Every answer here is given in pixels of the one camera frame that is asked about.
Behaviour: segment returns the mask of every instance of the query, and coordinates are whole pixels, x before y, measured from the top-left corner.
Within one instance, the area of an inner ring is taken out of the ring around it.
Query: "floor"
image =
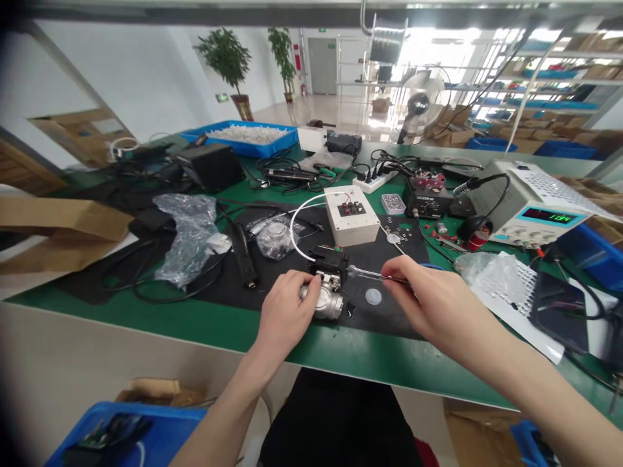
[[[81,415],[112,400],[132,378],[178,378],[218,395],[240,354],[138,333],[33,308],[1,303],[2,388],[18,438],[32,465],[42,465]],[[300,367],[284,363],[263,398],[275,416]],[[394,388],[413,434],[429,443],[442,467],[457,467],[442,398]]]
[[[373,112],[375,99],[389,98],[392,105],[387,113]],[[344,95],[296,96],[293,104],[281,102],[258,112],[255,121],[279,125],[300,126],[311,119],[336,125],[338,132],[358,134],[366,141],[395,143],[404,121],[404,101],[398,90],[370,93],[361,97]]]

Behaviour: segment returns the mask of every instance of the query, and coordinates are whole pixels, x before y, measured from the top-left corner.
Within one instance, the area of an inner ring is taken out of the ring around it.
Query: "white wall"
[[[205,38],[211,31],[218,28],[186,27],[185,29],[192,45],[198,45],[201,43],[199,36]],[[249,95],[251,111],[262,110],[271,105],[284,102],[286,100],[284,97],[284,84],[275,62],[275,57],[271,52],[271,45],[268,42],[268,29],[251,27],[234,27],[231,29],[238,37],[242,46],[249,49],[251,55],[245,82],[239,86],[242,94]],[[195,55],[201,63],[214,93],[236,94],[235,88],[229,86],[212,68],[206,65],[205,59],[200,52],[195,50]],[[216,102],[214,95],[212,95],[212,100]],[[217,105],[218,118],[216,121],[239,120],[238,111],[231,100]]]
[[[41,46],[27,34],[10,33],[0,77],[0,125],[57,167],[78,161],[27,119],[96,107]]]
[[[37,24],[139,141],[155,132],[212,122],[208,103],[197,94],[197,81],[180,53],[180,38],[174,40],[168,27]]]

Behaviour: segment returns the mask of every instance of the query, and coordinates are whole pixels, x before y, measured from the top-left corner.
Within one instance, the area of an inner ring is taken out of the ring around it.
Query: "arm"
[[[516,339],[452,272],[411,258],[389,260],[385,281],[416,331],[515,404],[539,427],[563,466],[623,465],[623,433],[578,394],[549,361]]]
[[[299,290],[306,282],[310,288],[301,302]],[[262,305],[255,343],[170,467],[236,463],[260,393],[305,334],[319,294],[319,276],[294,270],[279,276]]]

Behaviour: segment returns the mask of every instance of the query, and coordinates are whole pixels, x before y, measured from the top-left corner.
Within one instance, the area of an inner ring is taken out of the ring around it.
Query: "plant pot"
[[[230,96],[242,121],[255,121],[253,114],[251,113],[251,106],[249,104],[249,96],[247,94],[231,94]]]

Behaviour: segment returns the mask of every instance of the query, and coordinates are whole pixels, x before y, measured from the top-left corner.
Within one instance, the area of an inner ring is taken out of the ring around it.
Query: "hand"
[[[512,338],[458,274],[420,266],[405,255],[390,259],[381,273],[409,281],[413,291],[392,280],[384,285],[416,331],[472,371],[482,357],[499,351],[500,339]]]
[[[299,297],[303,284],[309,283],[305,300]],[[320,295],[320,276],[289,270],[277,278],[262,305],[260,330],[255,346],[281,364],[299,343],[312,321]]]

